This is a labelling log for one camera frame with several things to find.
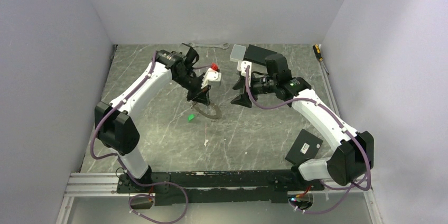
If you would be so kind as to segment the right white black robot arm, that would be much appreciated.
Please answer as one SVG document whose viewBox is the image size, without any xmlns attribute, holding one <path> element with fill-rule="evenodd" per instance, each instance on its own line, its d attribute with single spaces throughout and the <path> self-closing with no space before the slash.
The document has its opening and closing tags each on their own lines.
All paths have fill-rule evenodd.
<svg viewBox="0 0 448 224">
<path fill-rule="evenodd" d="M 272 54 L 265 58 L 266 74 L 254 72 L 251 62 L 241 55 L 232 55 L 240 74 L 234 85 L 240 90 L 232 104 L 245 107 L 256 105 L 260 94 L 274 93 L 282 103 L 273 109 L 287 105 L 304 116 L 323 136 L 332 155 L 326 158 L 309 158 L 296 164 L 291 183 L 298 190 L 305 189 L 312 180 L 332 179 L 346 189 L 358 187 L 367 191 L 371 187 L 371 169 L 374 164 L 374 139 L 368 132 L 359 132 L 336 115 L 316 94 L 311 85 L 301 77 L 292 77 L 286 58 Z"/>
</svg>

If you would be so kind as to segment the green plastic key tag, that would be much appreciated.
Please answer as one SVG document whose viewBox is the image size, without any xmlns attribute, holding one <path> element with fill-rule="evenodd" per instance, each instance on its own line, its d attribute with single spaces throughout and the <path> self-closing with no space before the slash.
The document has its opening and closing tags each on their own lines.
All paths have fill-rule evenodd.
<svg viewBox="0 0 448 224">
<path fill-rule="evenodd" d="M 194 114 L 190 114 L 190 115 L 188 116 L 188 121 L 190 122 L 190 121 L 192 121 L 193 119 L 195 119 L 195 115 L 194 115 Z"/>
</svg>

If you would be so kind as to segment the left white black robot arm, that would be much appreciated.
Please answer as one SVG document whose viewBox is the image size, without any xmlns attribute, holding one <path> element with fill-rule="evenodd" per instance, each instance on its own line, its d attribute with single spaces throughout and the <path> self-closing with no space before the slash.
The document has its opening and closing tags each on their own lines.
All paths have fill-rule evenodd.
<svg viewBox="0 0 448 224">
<path fill-rule="evenodd" d="M 122 94 L 110 102 L 101 101 L 95 107 L 95 132 L 91 142 L 98 139 L 111 150 L 110 156 L 118 158 L 132 176 L 131 186 L 138 192 L 151 187 L 152 170 L 137 147 L 140 135 L 134 119 L 170 83 L 175 82 L 187 90 L 187 101 L 208 106 L 212 84 L 221 82 L 221 73 L 215 64 L 206 66 L 204 73 L 196 74 L 194 65 L 199 54 L 189 45 L 187 49 L 186 54 L 155 51 L 147 68 Z"/>
</svg>

